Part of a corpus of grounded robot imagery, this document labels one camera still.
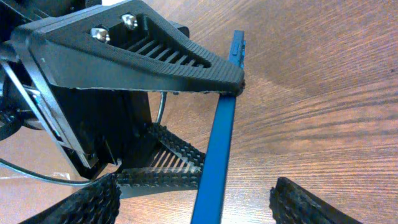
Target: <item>wooden surface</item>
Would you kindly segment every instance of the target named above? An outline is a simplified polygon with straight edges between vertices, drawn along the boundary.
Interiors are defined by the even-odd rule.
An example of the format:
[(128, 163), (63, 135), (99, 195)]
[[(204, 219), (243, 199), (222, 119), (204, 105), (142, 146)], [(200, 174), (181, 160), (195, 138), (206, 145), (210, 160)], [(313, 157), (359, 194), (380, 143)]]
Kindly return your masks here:
[[(364, 223), (398, 222), (395, 1), (146, 1), (226, 57), (245, 30), (223, 223), (274, 223), (285, 176)], [(154, 116), (159, 95), (150, 95)], [(216, 95), (167, 99), (163, 124), (206, 151)], [(118, 223), (189, 223), (196, 191), (122, 200)]]

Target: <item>bolt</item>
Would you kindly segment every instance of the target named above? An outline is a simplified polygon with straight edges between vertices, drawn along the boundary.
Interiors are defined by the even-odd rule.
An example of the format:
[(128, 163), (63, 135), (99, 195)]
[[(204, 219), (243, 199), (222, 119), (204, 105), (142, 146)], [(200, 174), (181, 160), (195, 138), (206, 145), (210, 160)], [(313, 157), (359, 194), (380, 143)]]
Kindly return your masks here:
[(123, 15), (122, 20), (124, 22), (124, 25), (126, 25), (128, 29), (134, 30), (135, 28), (138, 27), (137, 18), (132, 14)]
[(101, 41), (102, 43), (107, 44), (109, 41), (111, 41), (111, 38), (109, 37), (109, 33), (106, 29), (91, 28), (90, 34), (93, 38)]

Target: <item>wooden table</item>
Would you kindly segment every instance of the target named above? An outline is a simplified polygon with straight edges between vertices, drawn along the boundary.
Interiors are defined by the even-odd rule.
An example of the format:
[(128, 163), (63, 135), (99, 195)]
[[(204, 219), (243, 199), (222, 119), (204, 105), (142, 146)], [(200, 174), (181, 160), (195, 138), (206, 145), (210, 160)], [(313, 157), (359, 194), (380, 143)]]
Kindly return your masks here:
[[(146, 2), (223, 57), (246, 32), (223, 223), (273, 223), (280, 176), (361, 222), (398, 222), (396, 2)], [(170, 95), (162, 124), (205, 152), (217, 98)], [(122, 200), (117, 223), (189, 223), (196, 193)]]

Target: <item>blue object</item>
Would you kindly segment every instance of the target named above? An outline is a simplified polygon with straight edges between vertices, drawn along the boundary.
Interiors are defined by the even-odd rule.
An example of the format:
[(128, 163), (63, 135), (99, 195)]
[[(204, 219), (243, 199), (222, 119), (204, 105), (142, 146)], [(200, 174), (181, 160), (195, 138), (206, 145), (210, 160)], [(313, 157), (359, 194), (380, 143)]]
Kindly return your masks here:
[[(228, 60), (243, 68), (244, 32), (236, 30)], [(220, 95), (206, 153), (205, 166), (193, 209), (192, 224), (219, 224), (223, 211), (229, 149), (231, 147), (236, 97)]]

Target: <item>black textured object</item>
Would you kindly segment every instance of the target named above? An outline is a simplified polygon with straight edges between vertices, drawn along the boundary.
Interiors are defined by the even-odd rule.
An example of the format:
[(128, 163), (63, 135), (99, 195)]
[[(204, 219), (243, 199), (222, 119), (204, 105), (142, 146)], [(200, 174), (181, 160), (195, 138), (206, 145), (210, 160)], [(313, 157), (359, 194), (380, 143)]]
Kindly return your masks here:
[[(121, 16), (133, 14), (129, 30)], [(90, 35), (109, 31), (110, 43)], [(20, 26), (11, 37), (53, 86), (112, 90), (218, 92), (238, 95), (244, 72), (192, 42), (142, 1), (94, 6)]]
[(106, 174), (22, 224), (114, 223), (119, 214), (120, 194), (116, 176)]
[(285, 177), (278, 178), (269, 200), (277, 223), (360, 223)]

